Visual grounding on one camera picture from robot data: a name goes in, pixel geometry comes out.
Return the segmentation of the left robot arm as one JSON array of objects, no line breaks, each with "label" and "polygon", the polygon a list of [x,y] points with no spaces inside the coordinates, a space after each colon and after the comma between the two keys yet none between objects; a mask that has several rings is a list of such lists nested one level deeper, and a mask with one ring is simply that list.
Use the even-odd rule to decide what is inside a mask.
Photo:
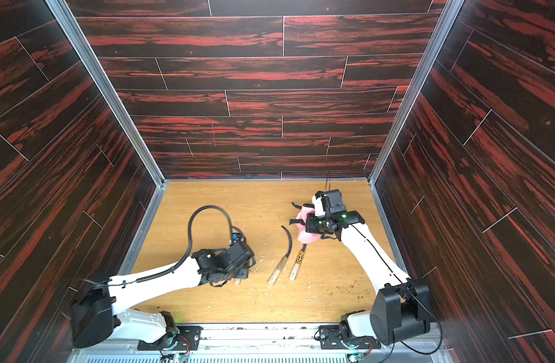
[{"label": "left robot arm", "polygon": [[242,238],[228,248],[199,250],[182,262],[114,275],[105,283],[90,282],[70,305],[73,346],[89,348],[110,339],[156,343],[172,336],[176,326],[170,313],[137,312],[132,307],[177,290],[244,280],[255,263],[254,252]]}]

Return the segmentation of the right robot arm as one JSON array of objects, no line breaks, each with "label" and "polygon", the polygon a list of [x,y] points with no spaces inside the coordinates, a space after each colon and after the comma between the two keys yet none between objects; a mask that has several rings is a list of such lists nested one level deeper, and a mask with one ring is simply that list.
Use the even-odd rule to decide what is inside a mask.
[{"label": "right robot arm", "polygon": [[401,343],[430,332],[430,289],[403,271],[376,241],[361,214],[348,211],[339,190],[319,191],[310,204],[294,205],[290,220],[304,245],[333,238],[356,258],[377,293],[370,311],[341,317],[338,336],[349,348],[373,338],[380,345]]}]

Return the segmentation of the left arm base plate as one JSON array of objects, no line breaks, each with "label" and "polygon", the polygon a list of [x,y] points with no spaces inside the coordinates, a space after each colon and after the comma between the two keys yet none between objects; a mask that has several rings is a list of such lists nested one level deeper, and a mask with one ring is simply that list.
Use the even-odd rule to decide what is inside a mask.
[{"label": "left arm base plate", "polygon": [[201,340],[203,328],[199,325],[176,325],[176,331],[166,333],[155,343],[138,342],[138,351],[168,352],[196,351]]}]

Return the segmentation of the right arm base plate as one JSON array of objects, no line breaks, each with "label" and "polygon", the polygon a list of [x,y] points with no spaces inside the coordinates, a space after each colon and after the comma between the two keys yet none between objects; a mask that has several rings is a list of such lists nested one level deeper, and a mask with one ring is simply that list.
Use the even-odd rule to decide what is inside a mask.
[{"label": "right arm base plate", "polygon": [[373,337],[356,337],[339,325],[319,325],[314,339],[321,349],[380,349],[381,344]]}]

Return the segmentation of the aluminium front rail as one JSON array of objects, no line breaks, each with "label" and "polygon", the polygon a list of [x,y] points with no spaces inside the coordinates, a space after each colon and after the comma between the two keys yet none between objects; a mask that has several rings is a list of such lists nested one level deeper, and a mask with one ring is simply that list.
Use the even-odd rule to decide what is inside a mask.
[{"label": "aluminium front rail", "polygon": [[190,341],[143,351],[136,340],[108,340],[75,349],[70,362],[455,362],[438,346],[439,330],[407,343],[377,346],[374,338],[345,344],[333,323],[199,323],[182,326]]}]

